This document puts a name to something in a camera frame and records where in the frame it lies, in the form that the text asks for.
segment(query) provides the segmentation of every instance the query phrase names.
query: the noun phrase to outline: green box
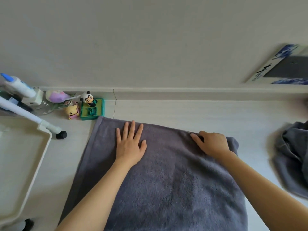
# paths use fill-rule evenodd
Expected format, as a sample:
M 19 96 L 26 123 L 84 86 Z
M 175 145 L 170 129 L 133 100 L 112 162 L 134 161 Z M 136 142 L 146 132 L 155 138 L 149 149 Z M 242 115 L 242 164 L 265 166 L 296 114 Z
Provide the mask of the green box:
M 99 116 L 105 116 L 105 100 L 102 98 L 94 98 L 97 100 L 96 106 L 91 107 L 87 103 L 83 102 L 80 109 L 80 119 L 95 120 Z

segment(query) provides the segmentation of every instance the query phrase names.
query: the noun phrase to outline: white bottle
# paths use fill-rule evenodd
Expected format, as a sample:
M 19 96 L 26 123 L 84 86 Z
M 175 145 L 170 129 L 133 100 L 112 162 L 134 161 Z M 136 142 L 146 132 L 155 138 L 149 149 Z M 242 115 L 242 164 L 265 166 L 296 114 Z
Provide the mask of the white bottle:
M 19 78 L 15 76 L 9 76 L 5 73 L 1 73 L 2 77 L 5 78 L 6 84 L 16 91 L 18 91 L 20 94 L 22 94 L 24 97 L 34 97 L 36 95 L 36 92 L 33 90 L 33 88 L 29 87 L 26 83 L 21 81 Z

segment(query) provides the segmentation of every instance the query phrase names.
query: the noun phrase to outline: baseboard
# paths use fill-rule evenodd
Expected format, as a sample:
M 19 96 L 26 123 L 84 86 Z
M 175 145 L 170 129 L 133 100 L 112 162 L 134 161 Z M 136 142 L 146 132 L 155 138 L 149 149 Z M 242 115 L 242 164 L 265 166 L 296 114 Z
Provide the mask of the baseboard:
M 308 87 L 277 88 L 82 88 L 41 87 L 68 93 L 89 90 L 95 97 L 107 100 L 305 100 Z

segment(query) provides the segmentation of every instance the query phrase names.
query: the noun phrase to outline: white plastic cart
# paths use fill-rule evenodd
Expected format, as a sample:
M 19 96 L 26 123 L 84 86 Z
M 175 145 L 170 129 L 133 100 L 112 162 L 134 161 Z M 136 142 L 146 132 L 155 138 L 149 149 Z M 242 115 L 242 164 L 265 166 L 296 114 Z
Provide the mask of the white plastic cart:
M 13 223 L 24 209 L 52 133 L 57 139 L 67 133 L 2 97 L 0 106 L 28 119 L 0 117 L 0 230 L 4 225 L 9 225 L 5 230 L 30 230 L 29 219 Z

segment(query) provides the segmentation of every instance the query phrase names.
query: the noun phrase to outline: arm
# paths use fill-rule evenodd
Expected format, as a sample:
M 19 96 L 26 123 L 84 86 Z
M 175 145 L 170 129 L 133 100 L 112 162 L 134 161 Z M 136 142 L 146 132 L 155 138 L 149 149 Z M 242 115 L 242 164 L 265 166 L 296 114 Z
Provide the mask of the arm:
M 195 134 L 191 137 L 229 171 L 271 231 L 308 230 L 308 208 L 240 160 L 229 150 L 224 135 L 204 131 L 199 134 L 204 142 Z
M 128 135 L 128 122 L 124 125 L 123 138 L 117 128 L 116 160 L 102 179 L 90 190 L 79 204 L 65 217 L 56 231 L 101 231 L 109 217 L 115 196 L 132 166 L 140 161 L 147 148 L 143 140 L 139 149 L 138 143 L 142 134 L 140 125 L 136 136 L 135 121 Z

